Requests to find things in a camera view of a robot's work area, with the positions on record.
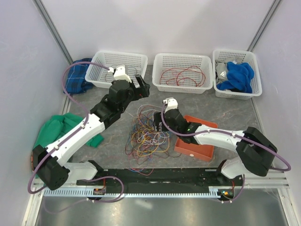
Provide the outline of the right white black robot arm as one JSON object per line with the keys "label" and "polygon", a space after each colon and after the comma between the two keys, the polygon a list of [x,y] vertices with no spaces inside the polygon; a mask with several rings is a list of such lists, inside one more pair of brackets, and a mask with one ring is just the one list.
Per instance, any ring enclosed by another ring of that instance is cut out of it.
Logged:
{"label": "right white black robot arm", "polygon": [[211,145],[236,152],[238,156],[224,160],[215,174],[216,182],[223,186],[248,172],[266,176],[277,153],[277,148],[254,127],[239,131],[211,128],[187,121],[178,109],[155,113],[154,129],[172,132],[186,144]]}

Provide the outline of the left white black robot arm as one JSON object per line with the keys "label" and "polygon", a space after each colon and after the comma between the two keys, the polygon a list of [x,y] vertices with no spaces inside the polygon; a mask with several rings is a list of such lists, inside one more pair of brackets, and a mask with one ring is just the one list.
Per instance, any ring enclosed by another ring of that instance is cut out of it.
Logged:
{"label": "left white black robot arm", "polygon": [[93,185],[103,181],[103,173],[91,162],[66,164],[87,141],[102,133],[126,110],[132,101],[150,95],[150,85],[140,75],[136,75],[139,86],[124,77],[115,79],[108,93],[96,104],[90,113],[72,130],[46,147],[38,145],[32,150],[32,166],[34,173],[43,181],[46,188],[60,188],[72,172],[79,169],[76,180],[88,180]]}

